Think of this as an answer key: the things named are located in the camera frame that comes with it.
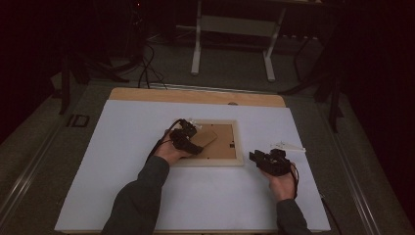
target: dark sleeve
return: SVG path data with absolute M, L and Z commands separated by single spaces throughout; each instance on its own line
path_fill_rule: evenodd
M 277 203 L 277 224 L 283 234 L 311 234 L 311 231 L 307 228 L 307 222 L 294 199 Z
M 125 185 L 116 195 L 101 234 L 153 234 L 159 216 L 161 188 L 168 172 L 166 160 L 151 157 L 137 180 Z

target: hand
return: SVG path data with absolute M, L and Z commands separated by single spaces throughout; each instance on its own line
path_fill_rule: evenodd
M 296 179 L 290 173 L 274 176 L 261 170 L 261 173 L 269 179 L 269 188 L 275 196 L 277 202 L 293 199 L 296 195 Z
M 168 133 L 161 141 L 161 144 L 156 149 L 154 155 L 165 159 L 168 162 L 168 164 L 172 166 L 177 161 L 179 161 L 179 159 L 190 157 L 192 154 L 174 148 L 173 143 L 170 139 L 170 135 Z

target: person's right arm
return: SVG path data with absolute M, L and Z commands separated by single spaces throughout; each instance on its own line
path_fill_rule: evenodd
M 307 222 L 297 205 L 295 180 L 290 173 L 282 176 L 273 176 L 262 171 L 269 179 L 271 189 L 277 201 L 277 225 L 278 228 L 289 235 L 311 234 L 307 228 Z

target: white metal desk frame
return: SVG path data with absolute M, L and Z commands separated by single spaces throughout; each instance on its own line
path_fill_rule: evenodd
M 245 34 L 254 36 L 271 36 L 268 48 L 263 51 L 263 61 L 268 81 L 275 81 L 274 69 L 271 63 L 271 54 L 278 37 L 286 13 L 286 8 L 281 10 L 278 22 L 253 21 L 234 18 L 224 18 L 215 16 L 202 15 L 202 0 L 198 1 L 198 14 L 196 19 L 196 46 L 193 54 L 192 75 L 199 74 L 199 65 L 201 62 L 201 32 L 217 31 L 235 34 Z

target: dark background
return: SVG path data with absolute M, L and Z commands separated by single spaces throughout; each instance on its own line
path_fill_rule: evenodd
M 61 69 L 64 35 L 94 58 L 129 56 L 122 49 L 129 17 L 120 2 L 1 2 L 0 143 L 53 93 L 50 77 Z M 96 14 L 97 6 L 102 15 Z M 342 90 L 415 225 L 415 7 L 411 1 L 392 0 L 355 1 L 352 6 L 364 10 L 343 18 L 329 49 L 333 60 L 344 65 Z M 172 26 L 194 24 L 195 8 L 193 0 L 152 1 L 148 18 L 173 37 Z

